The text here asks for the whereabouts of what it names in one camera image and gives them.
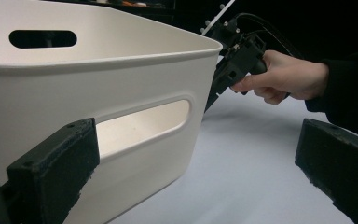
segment storage bin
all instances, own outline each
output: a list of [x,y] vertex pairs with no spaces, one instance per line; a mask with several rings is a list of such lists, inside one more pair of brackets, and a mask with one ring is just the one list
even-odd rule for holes
[[101,164],[65,223],[105,223],[169,185],[190,162],[220,49],[109,7],[0,0],[0,184],[62,126],[95,118]]

